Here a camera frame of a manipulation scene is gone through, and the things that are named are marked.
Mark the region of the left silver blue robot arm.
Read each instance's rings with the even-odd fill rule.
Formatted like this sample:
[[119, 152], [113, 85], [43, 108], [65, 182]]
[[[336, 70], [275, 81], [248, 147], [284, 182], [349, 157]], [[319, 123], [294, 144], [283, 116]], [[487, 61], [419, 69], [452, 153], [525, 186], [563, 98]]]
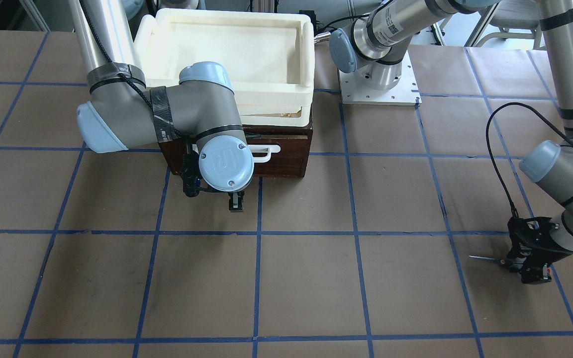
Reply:
[[[495, 4], [493, 0], [386, 0], [350, 25], [328, 33], [336, 68], [345, 74], [363, 73], [366, 86], [387, 90], [407, 52], [411, 36], [456, 13], [473, 13]], [[555, 200], [563, 211], [555, 217], [524, 218], [512, 200], [503, 177], [498, 176], [511, 209], [507, 222], [511, 249], [501, 267], [516, 273], [524, 284], [551, 281], [551, 265], [573, 254], [573, 0], [537, 0], [535, 26], [543, 35], [557, 94], [562, 129], [532, 106], [508, 102], [531, 111], [560, 142], [543, 141], [519, 163], [521, 172]]]

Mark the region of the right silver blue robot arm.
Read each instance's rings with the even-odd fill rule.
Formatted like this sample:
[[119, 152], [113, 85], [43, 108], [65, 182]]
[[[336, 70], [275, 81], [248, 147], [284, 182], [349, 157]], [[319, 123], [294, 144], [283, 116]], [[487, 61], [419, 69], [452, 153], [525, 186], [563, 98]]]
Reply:
[[183, 140], [185, 195], [226, 192], [230, 211], [242, 211], [254, 161], [225, 68], [195, 63], [176, 86], [148, 89], [123, 2], [71, 0], [70, 9], [91, 94], [77, 109], [87, 147], [111, 153]]

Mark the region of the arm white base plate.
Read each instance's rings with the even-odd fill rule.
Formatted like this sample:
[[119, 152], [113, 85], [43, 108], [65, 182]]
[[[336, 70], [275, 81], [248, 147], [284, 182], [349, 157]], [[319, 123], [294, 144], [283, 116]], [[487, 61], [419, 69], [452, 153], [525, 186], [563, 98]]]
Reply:
[[372, 63], [354, 73], [338, 72], [344, 104], [416, 106], [422, 103], [408, 52], [401, 63]]

